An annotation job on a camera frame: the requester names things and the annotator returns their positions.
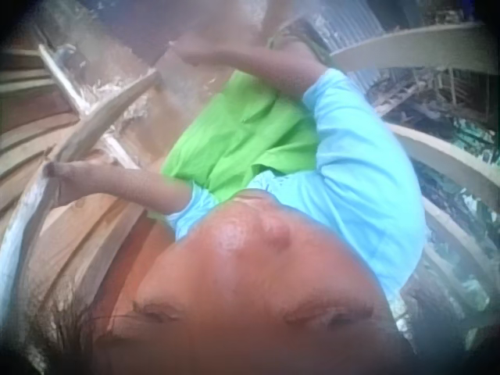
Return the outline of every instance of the metal roof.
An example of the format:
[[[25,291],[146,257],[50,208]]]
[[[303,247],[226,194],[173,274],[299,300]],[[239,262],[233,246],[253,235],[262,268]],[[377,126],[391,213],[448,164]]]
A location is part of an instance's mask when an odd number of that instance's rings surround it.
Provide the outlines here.
[[[366,0],[322,1],[320,12],[310,20],[332,52],[385,34]],[[367,92],[380,78],[380,71],[360,70],[348,75]]]

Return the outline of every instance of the hand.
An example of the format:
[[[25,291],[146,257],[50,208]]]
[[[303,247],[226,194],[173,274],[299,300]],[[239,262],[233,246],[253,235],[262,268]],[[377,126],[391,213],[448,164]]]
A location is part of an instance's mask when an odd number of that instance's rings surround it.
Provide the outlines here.
[[[87,195],[94,194],[95,181],[91,162],[50,162],[45,176],[58,182],[54,207],[69,205]]]
[[[187,64],[197,66],[215,63],[216,45],[196,34],[184,35],[178,41],[170,42],[170,45],[176,55]]]

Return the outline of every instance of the eye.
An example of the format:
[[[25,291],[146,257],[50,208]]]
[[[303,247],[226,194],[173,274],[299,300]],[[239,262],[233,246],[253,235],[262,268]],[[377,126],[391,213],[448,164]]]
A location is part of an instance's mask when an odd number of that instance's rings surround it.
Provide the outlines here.
[[[360,320],[369,319],[373,315],[370,305],[339,306],[335,304],[308,303],[287,314],[284,318],[287,323],[305,325],[307,327],[335,328]]]
[[[134,312],[145,318],[151,323],[168,323],[181,318],[180,311],[169,304],[149,304],[139,306],[136,302],[133,304]]]

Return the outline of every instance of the light blue shirt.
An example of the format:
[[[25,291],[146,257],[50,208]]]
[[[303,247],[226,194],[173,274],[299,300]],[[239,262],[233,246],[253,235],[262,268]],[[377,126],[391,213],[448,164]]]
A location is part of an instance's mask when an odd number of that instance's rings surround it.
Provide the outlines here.
[[[316,170],[285,177],[266,171],[248,188],[268,191],[330,228],[365,260],[390,298],[416,268],[426,240],[413,166],[342,72],[328,70],[303,102],[314,114],[320,138]],[[216,205],[207,190],[194,184],[186,209],[167,217],[176,239]]]

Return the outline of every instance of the hair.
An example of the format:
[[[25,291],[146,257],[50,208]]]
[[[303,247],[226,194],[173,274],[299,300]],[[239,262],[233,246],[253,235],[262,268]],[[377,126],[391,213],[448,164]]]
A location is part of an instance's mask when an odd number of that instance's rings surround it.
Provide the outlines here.
[[[408,325],[413,353],[408,357],[414,374],[488,375],[500,373],[500,326],[491,327],[489,337],[477,347],[465,349],[455,314],[429,295],[415,292],[415,306]],[[96,338],[90,309],[73,303],[52,308],[27,324],[25,338],[2,335],[0,373],[33,375],[97,375],[113,373],[109,349],[122,343],[111,337]]]

